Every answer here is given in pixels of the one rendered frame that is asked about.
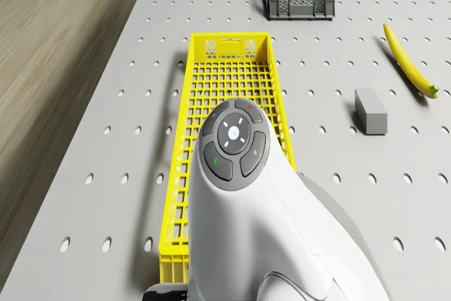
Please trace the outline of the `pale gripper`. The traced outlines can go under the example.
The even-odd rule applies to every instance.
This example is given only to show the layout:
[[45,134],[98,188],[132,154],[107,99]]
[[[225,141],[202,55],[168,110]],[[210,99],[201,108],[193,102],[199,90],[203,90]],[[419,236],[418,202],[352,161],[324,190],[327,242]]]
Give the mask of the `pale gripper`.
[[147,289],[142,301],[187,301],[186,283],[157,283]]

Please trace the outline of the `yellow banana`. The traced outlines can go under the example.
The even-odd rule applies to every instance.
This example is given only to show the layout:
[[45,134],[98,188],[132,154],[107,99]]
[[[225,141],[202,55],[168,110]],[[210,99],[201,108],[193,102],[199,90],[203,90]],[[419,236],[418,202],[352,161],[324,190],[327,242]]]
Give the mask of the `yellow banana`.
[[395,60],[397,61],[398,65],[400,66],[400,68],[402,69],[404,74],[407,76],[409,81],[424,96],[431,98],[431,99],[437,99],[438,92],[440,90],[439,86],[430,83],[421,74],[421,72],[417,69],[417,67],[413,64],[411,59],[408,57],[407,52],[404,50],[399,39],[397,38],[396,34],[392,30],[392,28],[389,26],[389,24],[384,23],[383,30],[385,33],[385,38],[387,40],[387,43],[390,47],[390,50],[391,50],[393,56],[395,57]]

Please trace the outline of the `yellow basket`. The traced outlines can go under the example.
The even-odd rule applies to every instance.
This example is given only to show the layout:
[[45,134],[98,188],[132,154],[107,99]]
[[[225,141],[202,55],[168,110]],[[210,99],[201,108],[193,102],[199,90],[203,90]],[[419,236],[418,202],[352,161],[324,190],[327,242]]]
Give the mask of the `yellow basket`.
[[159,241],[162,283],[187,282],[191,153],[210,111],[235,97],[250,99],[262,108],[285,157],[295,164],[269,33],[192,34]]

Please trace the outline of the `grey cube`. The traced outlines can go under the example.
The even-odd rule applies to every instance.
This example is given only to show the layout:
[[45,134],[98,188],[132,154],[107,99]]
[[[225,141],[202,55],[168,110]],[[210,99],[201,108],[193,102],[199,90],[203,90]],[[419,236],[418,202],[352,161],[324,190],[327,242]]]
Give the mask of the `grey cube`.
[[357,88],[355,108],[367,135],[388,133],[388,113],[374,88]]

